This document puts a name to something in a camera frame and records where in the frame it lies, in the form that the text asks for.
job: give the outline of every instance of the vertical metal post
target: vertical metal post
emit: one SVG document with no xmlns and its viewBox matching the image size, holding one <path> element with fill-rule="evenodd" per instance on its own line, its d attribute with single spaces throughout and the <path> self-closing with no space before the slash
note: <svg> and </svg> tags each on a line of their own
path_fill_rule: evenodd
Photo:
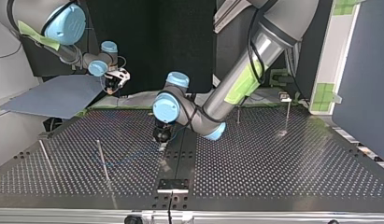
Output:
<svg viewBox="0 0 384 224">
<path fill-rule="evenodd" d="M 44 157 L 46 158 L 46 160 L 49 160 L 50 159 L 49 158 L 49 154 L 47 154 L 47 151 L 46 151 L 46 148 L 44 147 L 43 141 L 39 140 L 39 144 L 40 144 L 40 147 L 43 150 Z"/>
<path fill-rule="evenodd" d="M 290 112 L 291 112 L 291 102 L 292 102 L 292 101 L 289 101 L 289 102 L 288 102 L 287 122 L 288 122 L 288 119 L 290 118 Z"/>
<path fill-rule="evenodd" d="M 237 107 L 237 124 L 240 124 L 241 106 Z"/>
<path fill-rule="evenodd" d="M 102 162 L 102 166 L 104 167 L 105 176 L 107 178 L 107 181 L 110 181 L 109 174 L 107 173 L 107 163 L 105 162 L 104 151 L 102 150 L 102 147 L 101 147 L 101 141 L 96 140 L 96 145 L 98 146 L 99 155 L 101 156 L 101 162 Z"/>
</svg>

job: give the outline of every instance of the cable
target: cable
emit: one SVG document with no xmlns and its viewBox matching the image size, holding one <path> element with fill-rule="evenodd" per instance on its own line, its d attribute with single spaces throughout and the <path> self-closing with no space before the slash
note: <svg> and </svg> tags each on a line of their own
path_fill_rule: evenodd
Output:
<svg viewBox="0 0 384 224">
<path fill-rule="evenodd" d="M 183 129 L 185 129 L 185 128 L 186 128 L 186 126 L 183 126 L 182 128 L 178 129 L 178 130 L 175 132 L 174 136 L 172 136 L 172 138 L 171 138 L 170 140 L 168 140 L 168 143 L 171 142 L 172 140 L 174 140 L 174 139 L 177 137 L 177 134 L 178 134 L 181 130 L 183 130 Z"/>
<path fill-rule="evenodd" d="M 45 36 L 44 33 L 46 33 L 46 30 L 47 28 L 49 27 L 49 25 L 55 20 L 57 19 L 57 17 L 63 13 L 63 11 L 65 11 L 68 7 L 70 7 L 70 5 L 72 4 L 75 4 L 77 1 L 76 0 L 72 0 L 72 1 L 69 1 L 68 3 L 66 3 L 65 5 L 63 5 L 60 9 L 58 9 L 47 21 L 46 23 L 44 23 L 43 27 L 42 27 L 42 30 L 40 31 L 40 34 Z"/>
<path fill-rule="evenodd" d="M 252 68 L 252 72 L 253 72 L 253 75 L 256 77 L 256 79 L 258 80 L 258 82 L 260 84 L 263 84 L 264 83 L 264 80 L 265 80 L 265 71 L 264 71 L 264 63 L 263 63 L 263 60 L 262 60 L 262 57 L 261 55 L 259 54 L 258 50 L 256 50 L 256 46 L 255 44 L 253 43 L 253 41 L 251 40 L 251 32 L 252 32 L 252 28 L 253 28 L 253 24 L 255 23 L 256 21 L 256 17 L 258 16 L 260 10 L 259 9 L 256 9 L 255 12 L 253 13 L 253 16 L 252 16 L 252 19 L 249 23 L 249 28 L 248 28 L 248 40 L 247 40 L 247 50 L 248 50 L 248 56 L 249 56 L 249 62 L 250 62 L 250 66 Z M 259 74 L 256 70 L 256 67 L 255 67 L 255 63 L 253 61 L 253 56 L 252 56 L 252 50 L 253 49 L 253 52 L 255 53 L 256 57 L 258 58 L 258 61 L 259 61 L 259 64 L 261 66 L 261 69 L 262 69 L 262 76 L 259 77 Z"/>
<path fill-rule="evenodd" d="M 293 63 L 291 62 L 290 53 L 288 52 L 287 49 L 285 49 L 285 60 L 287 61 L 288 65 L 290 67 L 291 77 L 293 78 L 294 85 L 296 86 L 297 90 L 300 92 L 300 95 L 303 97 L 303 99 L 305 100 L 308 107 L 310 107 L 309 100 L 303 95 L 299 85 L 297 84 L 296 75 L 294 73 L 293 66 L 292 66 Z"/>
<path fill-rule="evenodd" d="M 174 195 L 174 192 L 171 192 L 170 200 L 169 200 L 169 206 L 168 206 L 168 223 L 172 224 L 172 216 L 171 216 L 171 206 L 172 206 L 172 196 Z"/>
<path fill-rule="evenodd" d="M 10 57 L 16 53 L 18 53 L 20 51 L 22 47 L 22 43 L 20 43 L 19 47 L 16 49 L 16 51 L 12 52 L 12 53 L 9 53 L 8 55 L 3 55 L 3 56 L 0 56 L 0 59 L 3 59 L 3 58 L 7 58 L 7 57 Z"/>
<path fill-rule="evenodd" d="M 122 57 L 122 56 L 120 56 L 120 55 L 118 55 L 118 58 L 121 58 L 121 59 L 124 61 L 124 63 L 122 64 L 122 66 L 120 66 L 120 68 L 123 68 L 123 67 L 125 66 L 125 64 L 127 63 L 127 61 L 125 61 L 125 58 Z"/>
</svg>

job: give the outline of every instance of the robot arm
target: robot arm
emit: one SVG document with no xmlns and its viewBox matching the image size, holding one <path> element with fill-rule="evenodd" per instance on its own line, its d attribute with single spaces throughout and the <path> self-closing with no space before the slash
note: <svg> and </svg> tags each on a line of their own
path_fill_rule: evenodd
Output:
<svg viewBox="0 0 384 224">
<path fill-rule="evenodd" d="M 265 67 L 270 67 L 284 49 L 291 48 L 300 40 L 311 23 L 318 0 L 249 1 L 260 10 L 264 8 L 260 28 L 251 39 L 258 53 L 253 63 L 261 76 L 258 56 Z M 201 108 L 185 97 L 188 77 L 178 72 L 170 73 L 164 90 L 153 104 L 156 119 L 165 124 L 175 121 L 207 139 L 219 139 L 226 128 L 224 120 L 227 115 L 259 86 L 251 72 L 251 63 L 245 49 L 233 69 Z"/>
<path fill-rule="evenodd" d="M 83 36 L 86 26 L 85 14 L 77 1 L 0 0 L 0 22 L 19 33 L 18 21 L 60 43 L 58 50 L 45 45 L 39 46 L 57 55 L 63 63 L 87 68 L 96 77 L 105 76 L 107 93 L 111 94 L 122 88 L 130 78 L 124 68 L 118 67 L 118 49 L 114 42 L 103 42 L 98 55 L 82 53 L 75 46 Z"/>
</svg>

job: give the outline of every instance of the gray cloth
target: gray cloth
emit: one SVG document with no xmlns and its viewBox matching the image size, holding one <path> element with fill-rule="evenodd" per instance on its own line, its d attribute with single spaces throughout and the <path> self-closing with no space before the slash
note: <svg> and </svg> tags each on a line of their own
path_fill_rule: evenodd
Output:
<svg viewBox="0 0 384 224">
<path fill-rule="evenodd" d="M 0 107 L 12 112 L 71 119 L 80 110 L 83 110 L 101 90 L 98 77 L 56 77 Z"/>
</svg>

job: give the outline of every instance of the black panel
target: black panel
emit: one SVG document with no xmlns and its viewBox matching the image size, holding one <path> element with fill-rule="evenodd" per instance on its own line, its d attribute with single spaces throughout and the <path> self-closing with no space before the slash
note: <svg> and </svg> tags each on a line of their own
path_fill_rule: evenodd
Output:
<svg viewBox="0 0 384 224">
<path fill-rule="evenodd" d="M 213 0 L 89 0 L 99 42 L 112 39 L 132 79 L 121 94 L 160 90 L 171 71 L 208 92 L 214 62 Z"/>
<path fill-rule="evenodd" d="M 334 122 L 384 159 L 384 0 L 361 4 Z"/>
</svg>

